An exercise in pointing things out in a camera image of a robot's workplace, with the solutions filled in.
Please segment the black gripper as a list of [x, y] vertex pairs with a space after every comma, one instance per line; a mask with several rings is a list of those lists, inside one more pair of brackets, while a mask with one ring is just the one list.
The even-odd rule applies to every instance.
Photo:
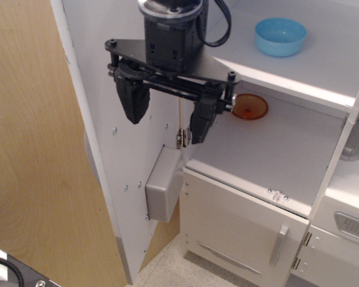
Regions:
[[233, 109], [236, 72], [207, 53], [223, 45], [230, 29], [215, 42], [206, 40], [207, 16], [183, 22], [144, 20], [145, 39], [109, 39], [108, 65], [127, 119], [138, 124], [155, 89], [194, 102], [190, 117], [192, 144], [201, 144], [217, 114]]

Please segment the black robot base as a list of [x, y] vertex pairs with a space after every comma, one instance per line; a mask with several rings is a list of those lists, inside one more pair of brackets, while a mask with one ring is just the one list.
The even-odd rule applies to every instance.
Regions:
[[0, 249], [0, 286], [60, 286]]

